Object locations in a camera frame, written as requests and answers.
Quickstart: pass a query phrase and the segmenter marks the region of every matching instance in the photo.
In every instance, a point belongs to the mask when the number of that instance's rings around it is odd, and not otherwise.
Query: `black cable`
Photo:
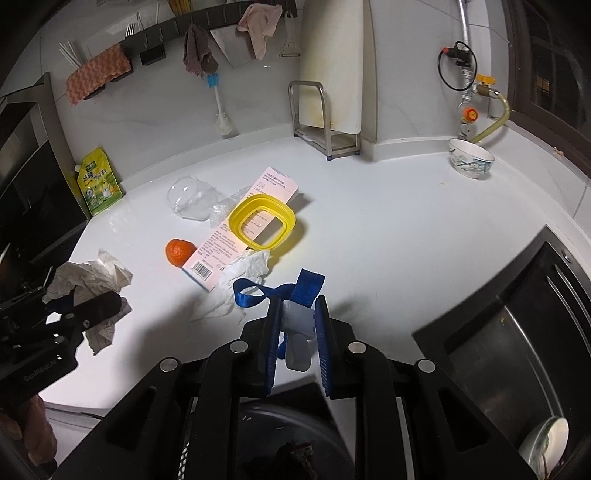
[[[446,84],[447,87],[451,88],[455,92],[465,92],[474,84],[474,80],[476,80],[476,73],[478,72],[478,60],[476,59],[476,55],[474,55],[474,52],[470,48],[470,45],[458,40],[453,44],[453,47],[456,48],[459,44],[464,45],[470,52],[472,58],[474,59],[474,74],[472,75],[472,80],[470,81],[470,83],[466,85],[464,88],[455,88],[446,82],[445,78],[443,78],[443,74],[441,73],[441,56],[443,55],[443,50],[439,52],[439,56],[437,57],[437,71],[439,72],[439,78],[441,78],[441,80],[443,81],[443,83]]]

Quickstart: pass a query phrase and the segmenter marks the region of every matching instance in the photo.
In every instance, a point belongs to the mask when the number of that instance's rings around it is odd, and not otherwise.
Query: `window frame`
[[[571,30],[569,23],[550,1],[527,0],[527,2],[546,19],[552,31]],[[564,152],[576,167],[591,178],[591,140],[553,113],[531,102],[533,89],[531,40],[525,9],[521,0],[502,0],[502,3],[509,41],[507,98],[512,109],[511,120],[548,145]],[[582,70],[587,73],[587,78],[591,79],[589,64],[591,57],[588,54],[582,54],[587,44],[586,39],[571,33],[564,40],[568,49],[577,58]]]

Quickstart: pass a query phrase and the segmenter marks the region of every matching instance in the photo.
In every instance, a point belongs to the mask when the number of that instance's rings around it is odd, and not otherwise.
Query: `yellow plastic ring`
[[[257,212],[269,212],[281,223],[279,234],[267,245],[257,244],[254,240],[248,238],[243,232],[242,227],[250,220],[252,215]],[[259,193],[248,197],[237,205],[228,217],[228,226],[238,239],[247,244],[253,250],[268,250],[279,246],[290,234],[296,225],[296,214],[285,203],[277,200],[275,197],[265,193]]]

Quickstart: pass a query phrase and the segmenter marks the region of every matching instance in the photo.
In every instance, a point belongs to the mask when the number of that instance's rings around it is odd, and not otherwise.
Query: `metal rack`
[[[282,16],[290,12],[297,17],[296,0],[249,0],[231,4],[216,5],[210,8],[195,10],[188,14],[179,15],[156,25],[146,27],[130,37],[121,41],[121,46],[129,59],[140,55],[152,48],[159,47],[164,43],[185,35],[189,25],[194,23],[205,30],[212,28],[227,27],[236,25],[242,18],[246,9],[254,3],[267,5],[281,5]],[[163,59],[166,54],[162,49],[162,55],[151,59],[150,63]]]
[[[322,117],[324,128],[312,127],[310,125],[300,124],[299,103],[294,99],[294,86],[315,87],[320,94],[322,102]],[[361,133],[345,134],[330,129],[330,102],[326,95],[323,85],[320,82],[308,82],[306,80],[294,80],[290,82],[289,87],[291,123],[294,128],[294,136],[300,137],[306,143],[312,145],[315,149],[326,155],[326,160],[346,157],[347,155],[361,154]]]

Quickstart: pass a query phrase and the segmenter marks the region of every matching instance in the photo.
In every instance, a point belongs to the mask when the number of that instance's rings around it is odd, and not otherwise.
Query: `blue and white bowl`
[[[484,148],[458,138],[449,141],[449,158],[458,172],[471,179],[484,177],[495,161],[495,156]]]

